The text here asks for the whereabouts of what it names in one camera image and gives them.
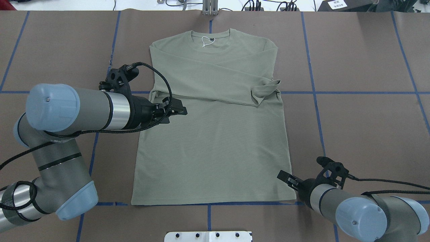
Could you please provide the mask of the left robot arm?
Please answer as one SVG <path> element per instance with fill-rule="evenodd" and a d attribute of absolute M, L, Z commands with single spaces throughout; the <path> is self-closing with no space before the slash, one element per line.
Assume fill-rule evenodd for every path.
<path fill-rule="evenodd" d="M 176 98 L 152 103 L 116 91 L 73 88 L 65 84 L 38 84 L 27 97 L 26 111 L 14 125 L 15 139 L 32 153 L 40 176 L 1 189 L 1 232 L 38 221 L 55 213 L 68 220 L 98 203 L 95 183 L 77 145 L 85 133 L 134 133 L 169 116 L 186 115 Z"/>

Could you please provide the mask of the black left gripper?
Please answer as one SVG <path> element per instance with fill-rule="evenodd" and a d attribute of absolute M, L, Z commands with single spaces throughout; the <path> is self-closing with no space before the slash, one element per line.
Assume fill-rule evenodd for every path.
<path fill-rule="evenodd" d="M 166 109 L 171 108 L 160 123 L 170 123 L 169 118 L 175 115 L 187 115 L 187 108 L 181 100 L 166 97 L 162 103 L 151 103 L 147 98 L 131 96 L 133 104 L 130 105 L 129 129 L 146 128 L 158 122 L 164 115 Z"/>

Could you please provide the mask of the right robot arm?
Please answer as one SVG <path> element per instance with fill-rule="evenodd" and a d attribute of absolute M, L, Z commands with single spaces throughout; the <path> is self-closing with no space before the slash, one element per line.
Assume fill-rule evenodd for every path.
<path fill-rule="evenodd" d="M 413 199 L 356 196 L 325 176 L 301 180 L 281 170 L 277 177 L 307 207 L 361 242 L 416 242 L 429 229 L 428 212 Z"/>

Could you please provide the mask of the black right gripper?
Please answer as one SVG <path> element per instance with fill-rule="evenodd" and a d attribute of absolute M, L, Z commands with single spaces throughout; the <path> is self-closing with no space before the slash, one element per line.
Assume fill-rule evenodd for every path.
<path fill-rule="evenodd" d="M 317 186 L 324 184 L 322 181 L 319 181 L 316 178 L 309 178 L 298 182 L 295 176 L 284 170 L 279 171 L 277 179 L 286 183 L 293 190 L 298 191 L 299 199 L 304 203 L 310 203 L 310 197 L 313 190 Z"/>

